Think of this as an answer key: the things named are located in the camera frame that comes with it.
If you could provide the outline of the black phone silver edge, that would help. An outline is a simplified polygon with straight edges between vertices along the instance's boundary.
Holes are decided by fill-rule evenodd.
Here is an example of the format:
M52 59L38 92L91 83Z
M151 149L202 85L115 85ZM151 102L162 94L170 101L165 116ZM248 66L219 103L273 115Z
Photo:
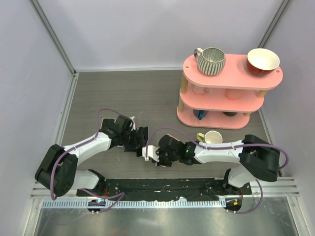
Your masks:
M136 156L137 157L142 157L142 147L137 147L137 149L136 149Z

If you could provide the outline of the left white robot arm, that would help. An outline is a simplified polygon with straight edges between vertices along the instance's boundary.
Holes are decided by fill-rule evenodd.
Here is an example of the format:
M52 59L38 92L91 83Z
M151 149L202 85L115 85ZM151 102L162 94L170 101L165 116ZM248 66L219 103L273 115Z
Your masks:
M114 147L123 147L125 152L135 152L140 157L148 137L148 127L136 128L133 118L123 115L103 118L100 129L91 137L64 147L57 144L50 146L34 178L52 190L55 197L64 196L69 190L76 190L77 196L89 193L104 196L104 176L92 169L79 171L77 167L96 154Z

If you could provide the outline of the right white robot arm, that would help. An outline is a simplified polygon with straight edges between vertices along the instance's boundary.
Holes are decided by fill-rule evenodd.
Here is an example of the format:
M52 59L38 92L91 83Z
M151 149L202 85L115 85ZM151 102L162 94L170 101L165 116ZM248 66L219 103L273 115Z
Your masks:
M225 173L222 188L227 194L234 194L246 183L256 179L266 182L278 179L280 150L254 135L221 144L196 141L183 143L165 135L160 139L154 154L157 164L166 167L172 166L175 161L185 165L210 162L238 164Z

